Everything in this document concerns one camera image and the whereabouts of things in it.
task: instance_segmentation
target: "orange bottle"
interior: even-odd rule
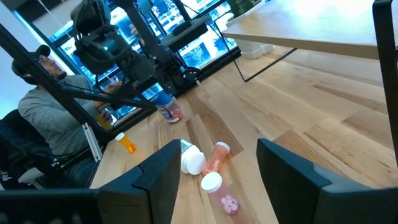
[[[115,139],[120,142],[120,144],[122,144],[130,153],[133,153],[137,149],[124,133],[118,134]]]
[[[218,172],[230,150],[231,148],[226,143],[218,142],[202,174],[206,175],[210,172]]]

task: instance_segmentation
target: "orange pill bottle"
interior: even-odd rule
[[[210,172],[218,172],[230,150],[229,145],[224,142],[218,142],[202,174],[206,175]]]

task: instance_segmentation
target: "man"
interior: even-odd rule
[[[49,59],[50,48],[41,45],[35,52],[30,53],[31,56],[43,66],[43,68],[56,79],[61,85],[77,86],[91,90],[91,83],[83,75],[67,75],[53,60]],[[23,78],[27,83],[36,85],[33,77],[29,75],[24,66],[17,60],[12,62],[12,70],[14,73]],[[121,83],[111,83],[105,88],[105,92],[111,93]],[[102,102],[75,99],[91,116],[99,115],[98,109]],[[26,119],[46,140],[49,144],[53,155],[63,156],[72,152],[82,150],[88,146],[86,136],[81,124],[42,86],[37,85],[36,88],[29,91],[19,102],[18,111],[24,119]],[[103,119],[110,120],[111,115],[106,111],[101,113]],[[94,163],[90,160],[82,161],[75,167],[72,167],[71,175],[79,175],[77,182],[84,182],[86,175],[90,172],[83,169],[85,167],[93,167]],[[84,177],[80,177],[80,169],[84,171]]]

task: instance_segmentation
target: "gray shirt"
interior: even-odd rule
[[[60,82],[91,89],[90,82],[83,75],[70,75]],[[91,116],[99,114],[93,101],[75,100]],[[54,155],[70,153],[88,145],[81,124],[47,91],[38,87],[29,91],[19,102],[18,110],[45,138]]]

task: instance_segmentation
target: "pink pill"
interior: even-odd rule
[[[236,211],[238,209],[238,205],[232,204],[231,209],[232,209],[232,211]]]
[[[230,214],[230,213],[232,212],[232,208],[229,207],[228,205],[224,205],[224,211],[225,211],[227,214]]]
[[[174,109],[174,113],[181,114],[180,108],[175,108],[175,109]]]

